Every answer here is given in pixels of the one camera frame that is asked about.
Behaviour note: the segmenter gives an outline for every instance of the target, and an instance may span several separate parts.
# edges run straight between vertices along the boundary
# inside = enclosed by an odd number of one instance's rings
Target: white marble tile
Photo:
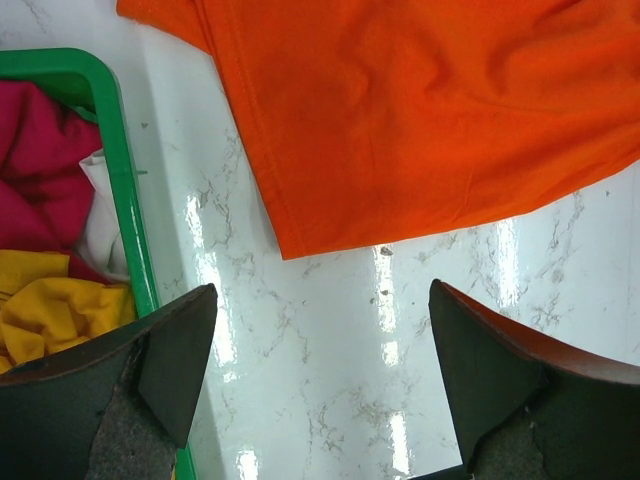
[[[407,478],[457,463],[434,278],[640,365],[638,167],[523,217],[283,262],[208,57],[117,18],[112,1],[47,5],[2,5],[0,48],[77,46],[112,67],[149,172],[161,296],[220,291],[191,435],[201,480]]]

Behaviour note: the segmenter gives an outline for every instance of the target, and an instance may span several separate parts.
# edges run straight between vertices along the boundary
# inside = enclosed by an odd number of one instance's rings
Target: clothes
[[[125,285],[68,277],[69,256],[0,250],[0,374],[130,323]]]
[[[96,193],[76,251],[105,278],[128,282],[129,270],[104,152],[100,150],[85,158],[80,162],[80,168]]]
[[[285,258],[530,212],[640,157],[637,0],[118,12],[214,56]]]
[[[98,126],[28,82],[0,80],[0,248],[70,252],[93,187],[78,162],[102,148]],[[72,256],[74,278],[103,281]]]

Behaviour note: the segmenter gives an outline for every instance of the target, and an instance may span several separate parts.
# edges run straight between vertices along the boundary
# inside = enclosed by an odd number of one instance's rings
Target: shiny floor
[[[220,290],[191,434],[201,480],[403,479],[456,464],[433,278],[640,365],[637,166],[524,217],[283,262],[206,55],[116,17],[114,0],[3,2],[0,48],[48,46],[88,50],[120,80],[163,300]]]

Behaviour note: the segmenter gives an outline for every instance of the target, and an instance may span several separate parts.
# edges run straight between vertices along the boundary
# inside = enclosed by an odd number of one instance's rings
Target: yellow cloth
[[[0,374],[135,318],[127,285],[68,273],[68,255],[0,250]]]

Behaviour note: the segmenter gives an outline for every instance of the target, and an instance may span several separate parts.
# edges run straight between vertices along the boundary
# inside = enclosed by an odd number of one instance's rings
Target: orange shirt
[[[284,258],[530,212],[640,157],[637,0],[119,0],[216,61]]]

